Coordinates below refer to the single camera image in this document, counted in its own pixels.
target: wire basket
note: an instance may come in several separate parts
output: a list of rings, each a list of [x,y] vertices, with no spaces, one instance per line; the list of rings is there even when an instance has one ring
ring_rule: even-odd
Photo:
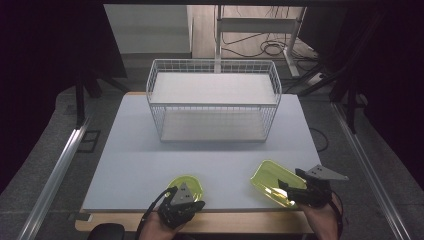
[[[281,83],[267,60],[157,59],[146,95],[161,141],[264,142]]]

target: white board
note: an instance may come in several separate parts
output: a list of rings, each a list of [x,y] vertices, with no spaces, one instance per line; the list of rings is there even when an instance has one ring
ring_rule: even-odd
[[[265,159],[293,171],[320,164],[295,95],[282,95],[265,143],[161,143],[146,97],[126,95],[82,208],[143,211],[175,177],[189,174],[202,184],[204,211],[280,209],[250,183]]]

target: cable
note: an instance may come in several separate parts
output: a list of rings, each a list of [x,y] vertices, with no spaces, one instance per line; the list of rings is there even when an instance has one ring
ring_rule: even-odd
[[[335,191],[331,191],[332,193],[334,193],[334,195],[336,195],[336,197],[339,200],[340,203],[340,208],[341,211],[338,209],[338,207],[336,206],[336,204],[333,202],[333,200],[331,199],[331,201],[328,203],[330,205],[330,207],[333,209],[334,213],[336,214],[336,218],[337,218],[337,235],[340,239],[342,232],[343,232],[343,214],[344,214],[344,207],[343,207],[343,202],[342,199],[340,198],[340,196],[335,192]]]
[[[274,18],[277,18],[277,15],[278,15],[278,9],[280,9],[280,7],[279,7],[279,6],[277,7],[277,11],[275,11]]]
[[[241,17],[241,13],[239,12],[238,7],[239,7],[239,6],[236,6],[236,11],[237,11],[237,13],[239,14],[239,16]]]
[[[309,80],[311,77],[311,73],[317,72],[319,69],[322,68],[322,64],[317,64],[315,67],[313,67],[310,71],[306,72],[296,83],[294,83],[291,87],[289,87],[286,91],[284,91],[284,94],[287,94],[290,90],[292,90],[294,87],[299,86],[300,84],[304,83],[305,81]]]
[[[217,5],[213,6],[213,38],[215,39],[215,45],[216,45],[216,36],[215,36],[215,32],[216,32],[216,26],[215,26],[215,22],[216,22],[216,7],[217,7]]]
[[[320,130],[318,130],[318,129],[316,129],[316,128],[309,128],[310,130],[313,130],[313,131],[316,131],[316,132],[318,132],[319,134],[321,134],[323,137],[324,137],[324,139],[325,139],[325,146],[323,147],[323,148],[321,148],[321,149],[317,149],[317,152],[322,152],[322,151],[324,151],[324,150],[326,150],[327,148],[328,148],[328,145],[329,145],[329,141],[328,141],[328,138],[327,138],[327,136],[323,133],[323,132],[321,132]]]
[[[289,10],[290,10],[290,7],[287,7],[286,19],[289,17]],[[287,33],[284,33],[284,44],[286,43],[287,43]]]
[[[257,33],[257,34],[254,34],[254,35],[252,35],[252,36],[245,37],[245,38],[241,38],[241,39],[239,39],[239,40],[236,40],[236,41],[233,41],[233,42],[229,42],[229,43],[225,42],[225,40],[224,40],[224,33],[221,33],[221,34],[222,34],[222,42],[223,42],[225,45],[231,45],[231,44],[238,43],[238,42],[242,42],[242,41],[244,41],[244,40],[247,40],[247,39],[250,39],[250,38],[254,38],[254,37],[257,37],[257,36],[260,36],[260,35],[266,34],[266,33]]]
[[[233,51],[233,50],[228,49],[228,48],[221,48],[221,50],[225,50],[225,51],[228,51],[228,52],[232,52],[232,53],[234,53],[234,54],[236,54],[236,55],[239,55],[239,56],[241,56],[241,57],[246,57],[246,58],[258,57],[258,56],[262,55],[262,53],[264,53],[264,52],[261,52],[261,53],[255,54],[255,55],[243,55],[243,54],[241,54],[241,53],[238,53],[238,52]]]
[[[141,230],[143,230],[144,224],[146,223],[146,220],[149,218],[150,213],[153,212],[153,208],[155,208],[156,204],[159,202],[159,200],[165,196],[168,192],[170,192],[173,188],[168,188],[165,191],[163,191],[155,201],[150,204],[150,207],[147,209],[147,211],[143,214],[143,217],[141,217],[140,223],[137,227],[137,232],[135,234],[135,240],[138,240],[140,238]]]
[[[318,61],[318,60],[315,60],[315,59],[299,59],[298,61],[296,61],[296,66],[298,68],[302,69],[303,71],[309,72],[312,69],[314,69],[315,66],[312,67],[312,68],[306,69],[306,68],[302,67],[299,63],[301,63],[301,62],[316,62],[316,61]]]
[[[269,8],[268,12],[266,12],[265,17],[268,16],[268,14],[272,13],[273,9],[274,9],[274,6],[271,6]]]

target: black wall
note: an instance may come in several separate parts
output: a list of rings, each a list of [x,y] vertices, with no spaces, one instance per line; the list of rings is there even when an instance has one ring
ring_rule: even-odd
[[[0,2],[0,192],[27,158],[75,77],[125,77],[102,5]]]
[[[424,8],[392,5],[360,60],[365,114],[424,189]]]

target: floor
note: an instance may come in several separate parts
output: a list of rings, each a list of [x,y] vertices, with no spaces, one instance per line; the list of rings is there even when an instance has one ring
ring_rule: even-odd
[[[231,14],[245,12],[242,8],[234,7]],[[213,15],[212,9],[199,11],[198,21],[203,21]],[[248,47],[234,48],[235,51],[244,51],[244,54],[254,54],[262,40]],[[314,53],[307,47],[297,44],[305,54]],[[210,48],[193,46],[193,57],[210,57]],[[134,56],[123,56],[128,73],[128,79],[118,79],[132,91],[143,91],[145,79],[150,70],[151,59]],[[291,79],[287,66],[283,61],[276,61],[278,73],[284,90],[289,89],[298,80]],[[312,68],[313,62],[302,62],[305,69]],[[99,80],[103,94],[98,99],[86,96],[87,105],[94,106],[93,118],[88,130],[100,131],[98,142],[91,153],[77,152],[67,170],[67,173],[55,195],[55,198],[46,213],[35,239],[86,239],[88,233],[78,232],[74,228],[74,221],[84,200],[85,193],[90,185],[97,162],[101,157],[102,149],[107,141],[114,117],[119,108],[123,93]],[[298,88],[306,87],[309,82],[299,84]],[[343,131],[334,105],[328,99],[331,85],[320,89],[306,97],[300,98],[305,118],[311,129],[311,135],[319,151],[319,157],[324,166],[349,176],[349,182],[334,182],[333,189],[343,199],[345,206],[345,230],[342,239],[399,239],[395,236],[389,224],[388,214],[378,201],[378,194],[368,181],[366,169],[361,165],[349,142],[349,136]],[[56,111],[51,121],[34,147],[27,161],[10,183],[9,187],[0,196],[0,239],[16,239],[21,232],[27,217],[37,201],[44,184],[56,165],[67,140],[75,127],[75,95],[70,88],[58,95]],[[367,154],[368,160],[375,170],[375,176],[385,188],[394,204],[397,214],[402,219],[410,233],[410,239],[424,239],[424,192],[416,184],[402,162],[391,151],[384,140],[372,128],[367,118],[358,109],[356,114],[356,137]],[[282,235],[196,235],[196,239],[300,239],[300,236]],[[133,233],[127,233],[126,239],[132,239]]]

